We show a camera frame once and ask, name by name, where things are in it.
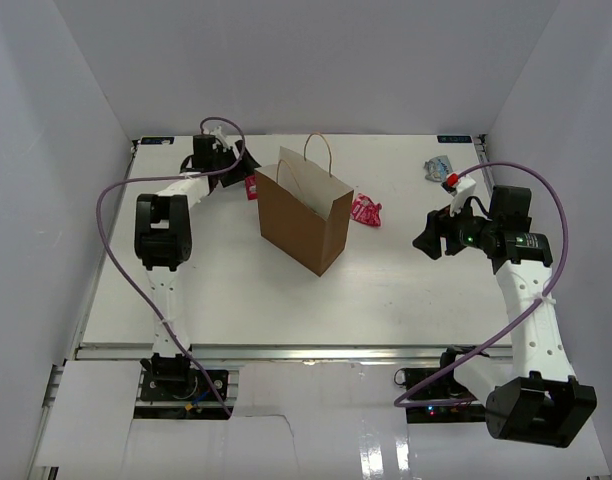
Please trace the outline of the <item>blue silver snack packet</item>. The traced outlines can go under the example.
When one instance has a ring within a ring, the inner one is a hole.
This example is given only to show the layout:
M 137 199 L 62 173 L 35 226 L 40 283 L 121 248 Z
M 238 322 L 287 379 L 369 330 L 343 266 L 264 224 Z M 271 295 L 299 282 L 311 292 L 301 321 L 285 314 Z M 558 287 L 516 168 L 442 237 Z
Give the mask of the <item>blue silver snack packet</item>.
M 425 179 L 435 183 L 444 182 L 454 172 L 449 157 L 439 155 L 424 163 Z

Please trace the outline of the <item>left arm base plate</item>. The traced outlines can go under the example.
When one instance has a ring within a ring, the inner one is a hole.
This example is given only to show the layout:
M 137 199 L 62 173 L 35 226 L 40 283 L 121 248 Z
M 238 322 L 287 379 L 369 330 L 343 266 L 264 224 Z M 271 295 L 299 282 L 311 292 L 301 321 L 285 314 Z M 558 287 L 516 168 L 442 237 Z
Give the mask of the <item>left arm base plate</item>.
M 203 374 L 190 369 L 184 379 L 167 379 L 143 370 L 138 398 L 144 402 L 217 401 Z

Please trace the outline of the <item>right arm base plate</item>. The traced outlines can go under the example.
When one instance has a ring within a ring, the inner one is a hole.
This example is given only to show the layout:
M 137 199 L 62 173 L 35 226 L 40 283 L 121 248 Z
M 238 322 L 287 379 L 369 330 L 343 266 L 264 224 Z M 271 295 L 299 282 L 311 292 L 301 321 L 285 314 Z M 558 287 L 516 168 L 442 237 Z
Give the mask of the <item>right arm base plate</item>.
M 396 386 L 409 390 L 414 385 L 422 382 L 438 371 L 438 368 L 400 368 L 394 374 L 394 383 Z M 452 373 L 442 377 L 439 380 L 430 383 L 417 391 L 406 402 L 420 401 L 439 401 L 451 400 L 458 401 L 460 404 L 466 404 L 470 401 L 475 401 L 475 396 L 468 391 L 464 386 L 459 384 L 453 377 Z

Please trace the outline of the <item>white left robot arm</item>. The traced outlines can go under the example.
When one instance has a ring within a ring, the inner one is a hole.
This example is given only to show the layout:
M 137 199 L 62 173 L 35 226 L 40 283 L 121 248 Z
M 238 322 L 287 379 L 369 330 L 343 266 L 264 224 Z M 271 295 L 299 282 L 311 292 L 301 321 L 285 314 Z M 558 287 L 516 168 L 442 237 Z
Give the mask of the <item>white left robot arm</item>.
M 182 264 L 192 254 L 191 209 L 217 185 L 250 176 L 258 163 L 245 141 L 230 146 L 217 129 L 192 138 L 193 152 L 180 174 L 164 189 L 136 200 L 134 249 L 145 268 L 155 305 L 152 355 L 142 361 L 151 382 L 175 399 L 189 399 L 199 389 L 191 369 L 183 291 L 177 286 Z

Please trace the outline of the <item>red snack packet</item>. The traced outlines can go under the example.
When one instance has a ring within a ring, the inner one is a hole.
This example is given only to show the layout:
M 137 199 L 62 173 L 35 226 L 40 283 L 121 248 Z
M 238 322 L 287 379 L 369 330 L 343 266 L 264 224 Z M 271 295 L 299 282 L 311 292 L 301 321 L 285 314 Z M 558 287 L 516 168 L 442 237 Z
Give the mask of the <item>red snack packet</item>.
M 247 199 L 249 201 L 256 200 L 258 198 L 255 175 L 250 175 L 245 178 L 245 189 L 246 189 Z
M 369 196 L 358 194 L 353 200 L 350 218 L 362 225 L 380 228 L 382 205 L 374 202 Z

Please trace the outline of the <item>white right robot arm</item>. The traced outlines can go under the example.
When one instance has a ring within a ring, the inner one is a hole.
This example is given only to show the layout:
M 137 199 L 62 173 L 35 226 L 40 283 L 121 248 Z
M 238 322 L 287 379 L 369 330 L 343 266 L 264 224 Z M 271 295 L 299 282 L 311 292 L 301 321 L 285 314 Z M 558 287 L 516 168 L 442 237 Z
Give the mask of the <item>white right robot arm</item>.
M 438 384 L 447 397 L 466 392 L 484 407 L 491 437 L 566 448 L 597 406 L 593 387 L 579 382 L 563 347 L 555 300 L 547 289 L 555 282 L 552 253 L 545 235 L 531 230 L 532 194 L 523 187 L 493 190 L 481 216 L 471 207 L 475 183 L 447 181 L 451 203 L 430 212 L 415 248 L 433 260 L 472 248 L 491 262 L 501 290 L 512 346 L 512 372 L 495 366 L 485 349 L 453 347 L 437 373 L 414 386 Z

